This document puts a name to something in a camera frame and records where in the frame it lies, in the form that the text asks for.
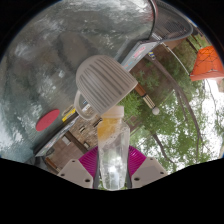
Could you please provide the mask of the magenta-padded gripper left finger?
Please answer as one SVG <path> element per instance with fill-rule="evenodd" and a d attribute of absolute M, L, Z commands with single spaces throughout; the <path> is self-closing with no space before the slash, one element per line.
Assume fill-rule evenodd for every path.
<path fill-rule="evenodd" d="M 78 186 L 97 189 L 99 186 L 98 147 L 93 147 L 79 159 L 70 159 L 58 176 Z"/>

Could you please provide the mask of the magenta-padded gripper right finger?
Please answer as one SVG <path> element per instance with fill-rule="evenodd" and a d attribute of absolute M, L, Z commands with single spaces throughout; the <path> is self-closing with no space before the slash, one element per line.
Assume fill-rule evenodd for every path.
<path fill-rule="evenodd" d="M 154 157 L 146 157 L 133 146 L 129 147 L 127 188 L 141 188 L 168 175 Z"/>

